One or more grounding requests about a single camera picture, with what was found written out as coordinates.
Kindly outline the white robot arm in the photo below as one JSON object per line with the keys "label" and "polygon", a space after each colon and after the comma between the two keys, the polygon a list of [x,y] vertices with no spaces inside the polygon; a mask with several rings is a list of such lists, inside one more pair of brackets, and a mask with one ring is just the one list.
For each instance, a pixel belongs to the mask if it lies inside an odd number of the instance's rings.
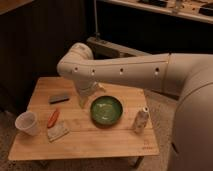
{"label": "white robot arm", "polygon": [[96,60],[83,43],[57,64],[81,96],[98,83],[176,95],[168,171],[213,171],[213,54],[164,53]]}

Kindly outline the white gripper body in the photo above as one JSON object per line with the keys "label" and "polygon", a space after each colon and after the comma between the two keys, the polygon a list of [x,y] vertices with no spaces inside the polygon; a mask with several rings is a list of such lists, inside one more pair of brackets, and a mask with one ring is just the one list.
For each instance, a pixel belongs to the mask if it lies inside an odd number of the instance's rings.
{"label": "white gripper body", "polygon": [[77,88],[76,91],[78,93],[79,105],[83,108],[90,96],[98,91],[105,92],[105,88],[100,83],[94,82],[88,88]]}

